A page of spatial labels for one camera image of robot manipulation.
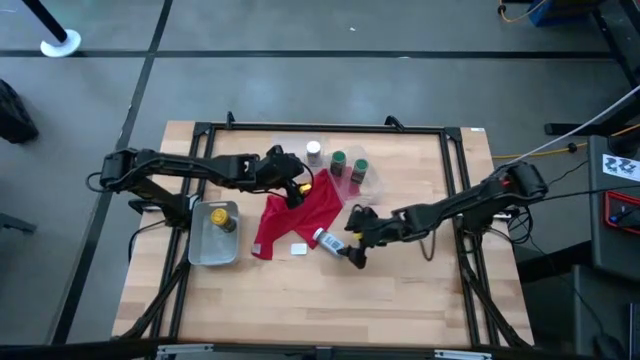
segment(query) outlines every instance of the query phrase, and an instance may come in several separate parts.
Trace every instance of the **silver tray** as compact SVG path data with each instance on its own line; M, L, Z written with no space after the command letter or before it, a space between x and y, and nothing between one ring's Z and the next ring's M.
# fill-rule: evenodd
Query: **silver tray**
M211 222L215 209L225 209L236 222L236 228L228 233ZM231 264L238 256L240 215L233 201L201 202L193 208L191 216L191 242L189 262L193 265L219 266Z

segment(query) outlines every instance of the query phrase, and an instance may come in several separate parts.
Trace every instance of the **label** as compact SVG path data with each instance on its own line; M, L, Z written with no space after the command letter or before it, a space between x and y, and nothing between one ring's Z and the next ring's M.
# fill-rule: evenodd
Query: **label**
M635 160L602 154L602 172L640 182L640 162Z
M329 246L331 246L335 250L339 250L339 249L341 249L343 247L341 243L339 243L338 241L333 241L333 240L331 241L331 244Z

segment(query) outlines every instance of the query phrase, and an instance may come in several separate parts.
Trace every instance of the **black cable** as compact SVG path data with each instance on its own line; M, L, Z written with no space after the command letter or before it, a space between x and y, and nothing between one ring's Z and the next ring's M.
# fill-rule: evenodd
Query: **black cable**
M271 190L258 190L258 191L247 191L247 192L249 194L254 194L254 195L257 195L257 194L271 194L271 195L275 195L277 197L281 197L281 198L283 198L285 200L287 199L286 196L284 196L282 194L278 194L277 192L271 191Z
M527 218L525 219L525 221L522 221L522 220L520 219L520 217L521 217L522 215L526 215L526 216L527 216ZM511 225L512 225L516 220L519 222L519 224L518 224L516 227L512 228L512 227L511 227ZM533 216L531 215L531 211L529 210L529 207L528 207L528 206L525 206L525 207L524 207L524 212L521 212L521 213L519 213L518 215L516 215L516 216L512 217L512 218L509 220L509 223L508 223L508 225L507 225L507 227L508 227L508 229L509 229L509 232L512 232L512 231L514 231L514 230L516 230L516 229L518 229L518 228L520 228L520 227L522 227L522 226L524 226L524 227L527 229L527 230L526 230L526 233L525 233L523 236L521 236L521 237L519 237L519 238L517 238L517 239L513 239L513 238L509 237L509 238L510 238L511 243L512 243L512 244L514 244L514 245L521 245L521 244L524 244L524 243L526 243L526 242L527 242L527 240L529 240L529 238L531 237L531 231L533 230Z
M558 178L556 178L556 179L554 179L554 180L551 180L551 182L549 182L549 183L547 184L547 187L551 187L551 185L553 185L554 183L557 183L558 181L560 181L560 180L564 179L567 175L569 175L569 174L571 174L572 172L574 172L574 171L576 171L576 170L580 169L582 166L584 166L584 164L586 164L586 163L588 163L588 162L589 162L589 160L585 160L585 161L581 162L580 164L578 164L578 166L576 166L576 167L574 167L573 169L568 170L567 172L565 172L564 174L562 174L560 177L558 177Z
M524 222L522 220L520 220L519 218L517 218L518 221L520 222L520 224L522 226L525 226ZM512 244L514 243L511 238L509 236L507 236L507 234L495 230L494 231L499 232L501 235L504 235L504 238L511 242ZM544 251L542 251L542 249L533 241L533 235L531 235L531 231L533 229L532 228L527 228L527 240L531 242L531 245L533 245L533 247L536 248L536 250L538 250L538 252L549 262L549 266L551 267L551 270L553 271L554 274L558 274L558 270L555 267L555 264L553 263L553 260L551 259L551 257L545 253ZM559 274L556 275L556 277L558 279L560 279L562 282L564 282L567 286L569 286L569 288L571 289L571 291L573 293L575 293L578 296L578 299L580 300L580 302L582 303L582 305L585 307L585 309L587 309L587 311L589 312L589 314L593 317L593 319L595 320L595 322L598 324L598 328L600 329L600 333L604 334L604 326L602 325L602 321L600 320L600 318L598 317L598 315L596 314L596 312L593 310L593 308L591 307L591 305L589 305L587 303L587 301L582 297L582 295L580 294L580 292L578 291L578 289L575 288L575 286L573 286L573 284L571 284L567 279L561 277Z
M503 239L507 240L508 242L511 242L511 237L509 235L503 233L502 231L500 231L500 230L498 230L496 228L493 228L493 227L490 227L489 231L494 233L494 234L497 234L497 235L501 236Z
M540 247L538 245L536 245L536 243L533 241L533 237L532 236L529 238L529 240L531 241L531 245L533 245L533 247L535 247L538 250L538 252L540 252L540 254L542 254L542 256L545 259L547 259L547 261L549 262L549 265L551 266L551 270L553 271L553 273L557 274L558 271L556 270L556 267L553 264L553 261L551 260L551 257L547 253L542 251L542 249L540 249ZM587 309L589 314L591 314L591 317L593 317L593 320L595 320L595 322L598 324L598 328L600 329L600 334L604 334L604 326L602 325L602 321L598 317L598 314L596 314L596 312L593 310L591 305L589 305L587 303L587 301L582 297L582 295L580 294L578 289L576 289L575 286L573 286L573 284L571 284L569 282L569 280L563 278L562 276L556 275L556 277L558 279L562 280L562 282L564 282L565 284L567 284L567 286L569 286L569 288L578 296L578 299L580 300L580 302L582 303L584 308Z
M572 197L572 196L597 194L597 193L605 192L605 191L619 190L619 189L632 189L632 188L637 188L637 187L640 187L640 185L615 186L615 187L604 188L604 189L578 191L578 192L574 192L574 193L561 194L561 195L556 195L556 196L551 196L551 197L548 197L548 198L544 198L544 199L536 202L536 204L539 204L539 203L545 202L545 201L549 201L549 200L563 199L563 198Z
M427 250L424 248L424 239L418 240L420 243L420 250L422 250L422 256L427 261L433 260L433 255L436 253L436 229L433 229L433 237L431 238L431 254L427 254Z
M131 257L133 255L133 242L136 239L136 236L138 236L138 234L140 234L141 232L144 232L146 230L151 229L152 227L156 226L156 225L160 225L164 223L164 220L160 220L158 222L155 222L153 224L147 225L147 226L143 226L140 229L136 230L133 235L131 235L131 238L129 239L129 262L131 262Z
M84 184L87 187L87 189L89 189L89 190L91 190L93 192L97 192L97 193L109 192L109 190L107 190L107 189L98 189L98 188L94 188L93 185L91 185L91 178L96 176L96 175L102 175L102 173L100 171L92 172L91 174L89 174L89 176L87 176L84 179Z

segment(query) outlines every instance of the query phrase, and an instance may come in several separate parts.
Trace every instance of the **black metal frame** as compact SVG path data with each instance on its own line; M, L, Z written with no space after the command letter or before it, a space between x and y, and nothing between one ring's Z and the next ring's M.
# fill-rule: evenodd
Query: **black metal frame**
M69 360L69 359L104 359L118 360L131 359L132 357L153 357L157 354L160 346L177 344L175 338L155 338L155 339L135 339L119 340L112 342L95 342L69 345L37 345L37 346L4 346L0 347L0 357L3 359L47 359L47 360ZM322 356L331 357L342 356L366 356L384 358L424 358L433 359L436 356L445 358L447 350L435 348L359 348L341 346L336 348L318 348L304 345L238 345L238 344L207 344L206 350L215 352L244 352L257 354L282 354L310 355L322 359ZM471 351L478 353L489 353L493 360L581 360L593 359L588 356L577 356L548 352L544 350L531 351L529 349L508 348L499 346L479 345Z
M604 37L607 45L609 46L609 49L611 50L611 55L620 66L625 79L629 83L629 87L631 89L636 88L638 86L636 76L633 70L631 70L627 58L622 53L622 50L620 50L618 43L614 39L613 34L611 33L607 22L602 17L599 9L596 9L593 12L593 18L596 21L598 28L600 29L600 33L602 33L602 36ZM640 114L640 95L636 94L631 102L625 104L622 108L620 108L620 110L617 110L616 113L614 113L608 119L603 120L599 124L589 125L577 132L575 135L609 136L624 129L625 124L633 120L633 118L638 114ZM564 135L570 131L575 130L580 125L581 124L547 123L544 125L544 132L547 135Z
M456 149L456 157L458 162L458 168L460 169L460 176L462 179L463 189L468 189L470 184L470 179L468 175L468 169L466 164L466 158L464 155L464 147L462 144L462 136L459 128L439 128L439 127L405 127L403 126L398 119L393 116L388 116L385 120L384 126L375 126L375 125L315 125L315 124L261 124L261 123L237 123L235 118L231 112L227 113L227 121L224 123L196 123L192 138L192 143L190 147L190 155L194 156L198 151L199 139L201 138L204 132L208 131L207 143L205 148L205 157L210 157L213 152L213 144L215 140L215 132L216 130L234 130L234 131L309 131L309 132L352 132L352 133L404 133L404 134L425 134L425 135L438 135L440 140L440 150L442 153L444 171L445 171L445 182L447 185L448 195L451 196L455 194L455 180L453 176L453 168L451 166L451 155L449 152L449 141L453 140L455 149ZM182 195L188 194L188 183L190 179L185 179L183 182ZM200 180L198 183L198 191L197 196L202 197L204 194L206 181ZM456 240L456 248L459 256L466 256L465 254L465 245L464 238L462 236L461 228L459 224L453 223L454 226L454 234ZM176 233L180 233L179 231L172 232L171 241L169 243L169 249L167 251L167 257L165 258L165 266L163 269L163 282L161 283L161 287L166 284L168 277L171 275L173 271L174 264L176 262L176 253L177 247L179 243L180 235L174 235ZM476 272L478 274L478 278L483 284L484 289L489 291L488 284L488 276L486 273L486 267L484 264L484 257L482 254L482 249L480 246L480 241L476 237L473 238L474 246L478 246L474 253L474 260L476 261ZM177 338L182 308L184 306L184 299L186 296L186 288L188 281L188 271L187 274L180 280L180 285L178 286L178 290L175 297L174 308L172 312L171 325L169 329L169 336L171 338ZM465 311L467 314L467 326L469 331L469 336L471 339L471 345L473 347L481 345L479 330L478 330L478 321L475 313L475 305L473 300L473 292L465 279L461 276L462 288L463 288L463 297L465 303ZM151 337L159 336L160 323L162 319L162 314L158 314L156 319L154 320L154 326L152 326ZM498 332L493 323L492 319L489 317L488 313L485 310L485 318L488 327L489 341L491 345L499 345Z
M17 217L0 213L0 231L2 229L16 229L31 234L36 231L36 226Z

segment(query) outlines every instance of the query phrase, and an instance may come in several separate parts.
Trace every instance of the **red device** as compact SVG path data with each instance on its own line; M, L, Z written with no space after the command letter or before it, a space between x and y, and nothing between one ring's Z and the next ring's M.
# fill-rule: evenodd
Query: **red device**
M623 219L617 219L618 221L615 221L616 217L626 218L634 212L640 214L640 209L638 208L640 208L639 198L615 191L607 191L604 193L604 221L611 227L634 234L640 234L640 227L635 229L628 226L621 226L620 223Z

